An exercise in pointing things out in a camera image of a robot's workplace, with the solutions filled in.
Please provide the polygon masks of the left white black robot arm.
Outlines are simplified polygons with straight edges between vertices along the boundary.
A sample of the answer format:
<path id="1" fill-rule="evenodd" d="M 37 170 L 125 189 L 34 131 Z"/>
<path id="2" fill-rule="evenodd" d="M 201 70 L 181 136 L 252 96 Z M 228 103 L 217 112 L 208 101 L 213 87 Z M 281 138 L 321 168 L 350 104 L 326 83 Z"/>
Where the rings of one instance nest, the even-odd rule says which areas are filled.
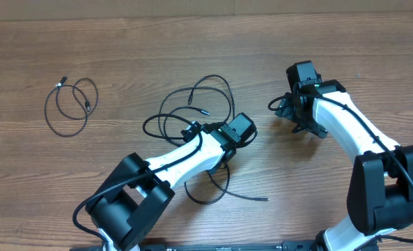
<path id="1" fill-rule="evenodd" d="M 240 113 L 230 123 L 191 122 L 182 131 L 185 143 L 165 155 L 124 157 L 85 205 L 103 250 L 136 248 L 173 199 L 174 188 L 225 165 L 255 133 L 255 123 Z"/>

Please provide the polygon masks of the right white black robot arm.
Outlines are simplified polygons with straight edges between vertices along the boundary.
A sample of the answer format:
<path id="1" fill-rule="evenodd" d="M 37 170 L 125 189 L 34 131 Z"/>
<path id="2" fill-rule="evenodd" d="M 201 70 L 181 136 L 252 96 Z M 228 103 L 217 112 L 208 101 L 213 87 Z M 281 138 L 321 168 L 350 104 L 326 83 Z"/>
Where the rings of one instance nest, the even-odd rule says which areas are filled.
<path id="1" fill-rule="evenodd" d="M 294 63 L 286 75 L 290 91 L 269 109 L 303 130 L 332 135 L 352 161 L 348 214 L 321 231 L 311 250 L 378 250 L 379 242 L 413 243 L 394 231 L 413 225 L 413 145 L 401 146 L 377 129 L 337 80 L 322 80 L 311 61 Z"/>

